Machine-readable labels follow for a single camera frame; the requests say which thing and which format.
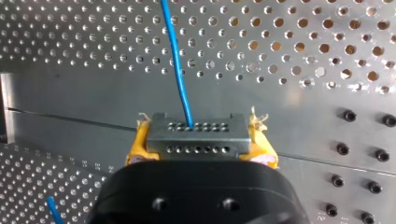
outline yellow clip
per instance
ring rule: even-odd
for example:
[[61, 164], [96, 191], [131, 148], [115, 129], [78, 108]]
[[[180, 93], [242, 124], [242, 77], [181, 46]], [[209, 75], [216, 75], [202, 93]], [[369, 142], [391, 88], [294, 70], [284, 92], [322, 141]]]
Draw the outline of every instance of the yellow clip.
[[155, 161], [160, 159], [160, 155], [158, 153], [149, 153], [146, 151], [146, 139], [149, 133], [150, 120], [147, 115], [144, 114], [144, 116], [144, 120], [137, 121], [136, 138], [134, 139], [131, 150], [126, 157], [125, 165], [131, 164], [131, 159], [133, 158]]
[[248, 154], [240, 155], [241, 161], [256, 161], [264, 163], [273, 169], [277, 169], [279, 158], [272, 148], [270, 142], [265, 137], [262, 131], [267, 130], [264, 122], [268, 119], [268, 115], [265, 117], [257, 118], [254, 106], [251, 107], [251, 114], [249, 118], [248, 133], [250, 134], [251, 147]]

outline blue wire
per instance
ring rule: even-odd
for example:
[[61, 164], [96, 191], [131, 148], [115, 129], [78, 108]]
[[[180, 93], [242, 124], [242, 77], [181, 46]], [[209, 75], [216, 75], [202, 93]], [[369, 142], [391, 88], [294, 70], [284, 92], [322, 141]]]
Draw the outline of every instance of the blue wire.
[[178, 56], [177, 37], [173, 24], [171, 22], [171, 11], [169, 9], [167, 0], [161, 0], [161, 5], [163, 6], [163, 16], [165, 18], [166, 28], [168, 29], [169, 40], [171, 41], [178, 93], [180, 94], [181, 103], [183, 104], [184, 115], [186, 116], [187, 125], [189, 127], [192, 127], [192, 115], [190, 111], [189, 99], [187, 98], [186, 90], [184, 89], [183, 74], [181, 74], [180, 58]]
[[64, 224], [64, 221], [61, 218], [61, 214], [59, 214], [58, 209], [56, 209], [56, 202], [52, 197], [47, 198], [47, 205], [49, 207], [50, 212], [52, 213], [53, 220], [55, 224]]

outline aluminum surface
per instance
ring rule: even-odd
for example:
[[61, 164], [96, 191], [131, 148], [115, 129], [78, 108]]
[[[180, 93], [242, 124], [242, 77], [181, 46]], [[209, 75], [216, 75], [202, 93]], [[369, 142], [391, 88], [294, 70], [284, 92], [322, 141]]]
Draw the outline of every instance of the aluminum surface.
[[194, 127], [187, 127], [158, 113], [149, 125], [147, 150], [162, 160], [237, 160], [250, 149], [247, 126], [242, 114], [196, 120]]
[[[107, 176], [84, 167], [85, 163], [72, 164], [59, 154], [43, 154], [27, 145], [1, 146], [0, 162], [0, 197], [4, 200], [0, 221], [4, 223], [50, 223], [47, 196], [54, 196], [65, 221], [82, 223]], [[375, 223], [392, 223], [391, 214], [396, 209], [395, 201], [390, 200], [396, 197], [394, 175], [285, 157], [280, 157], [279, 171], [296, 189], [314, 224], [361, 224], [362, 212], [373, 214]], [[345, 185], [333, 186], [333, 175], [343, 177]], [[383, 187], [381, 193], [367, 189], [373, 180]], [[337, 217], [326, 215], [328, 203], [337, 207]]]
[[64, 223], [84, 223], [106, 180], [106, 174], [28, 147], [1, 146], [0, 162], [1, 223], [52, 223], [49, 196], [55, 199]]
[[[255, 105], [280, 153], [395, 174], [371, 156], [394, 153], [396, 130], [378, 123], [396, 114], [394, 4], [174, 1], [193, 116], [247, 118]], [[139, 112], [183, 118], [158, 1], [0, 5], [10, 107], [125, 127]], [[345, 108], [355, 122], [337, 117]]]

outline perforated metal panel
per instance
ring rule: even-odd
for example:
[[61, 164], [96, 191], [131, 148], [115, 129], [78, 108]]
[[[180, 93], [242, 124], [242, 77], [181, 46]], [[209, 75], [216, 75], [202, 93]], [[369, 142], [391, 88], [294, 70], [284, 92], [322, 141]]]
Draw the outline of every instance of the perforated metal panel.
[[[279, 154], [340, 166], [351, 176], [352, 169], [395, 175], [396, 129], [381, 123], [396, 115], [395, 4], [172, 1], [192, 114], [247, 116], [255, 105], [269, 114], [266, 134]], [[0, 71], [17, 143], [114, 171], [134, 140], [139, 112], [184, 118], [158, 0], [0, 0], [0, 8]], [[342, 119], [346, 109], [357, 114], [354, 122]], [[348, 155], [337, 152], [339, 143]], [[375, 157], [379, 148], [388, 162]], [[302, 180], [319, 169], [295, 174], [284, 167]], [[344, 192], [373, 196], [355, 187]], [[313, 201], [331, 199], [326, 185], [311, 190]], [[353, 200], [337, 202], [355, 219], [336, 222], [361, 223]], [[319, 208], [304, 206], [311, 215]], [[374, 207], [361, 209], [382, 217]]]
[[54, 223], [46, 203], [49, 196], [56, 200], [64, 223], [84, 222], [105, 176], [28, 147], [1, 149], [1, 223]]

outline yellow plastic part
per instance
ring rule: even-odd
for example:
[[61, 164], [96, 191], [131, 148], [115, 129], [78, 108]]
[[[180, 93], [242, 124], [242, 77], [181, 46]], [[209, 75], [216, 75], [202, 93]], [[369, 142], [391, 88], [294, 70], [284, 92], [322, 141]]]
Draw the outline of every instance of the yellow plastic part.
[[137, 122], [136, 138], [134, 139], [134, 143], [132, 144], [131, 150], [129, 151], [126, 157], [125, 165], [129, 164], [129, 160], [133, 156], [141, 156], [147, 160], [155, 160], [155, 161], [158, 161], [160, 159], [159, 154], [148, 153], [146, 151], [146, 139], [149, 133], [149, 123], [150, 120], [148, 118], [145, 120], [139, 120]]
[[267, 126], [265, 126], [263, 123], [267, 119], [268, 116], [257, 118], [254, 111], [254, 106], [251, 108], [249, 125], [247, 127], [251, 139], [250, 152], [248, 154], [240, 155], [239, 159], [241, 161], [251, 161], [252, 159], [257, 158], [261, 155], [272, 156], [275, 161], [269, 161], [268, 166], [273, 169], [277, 169], [279, 168], [279, 157], [277, 156], [268, 139], [265, 137], [264, 133], [262, 132], [267, 130]]

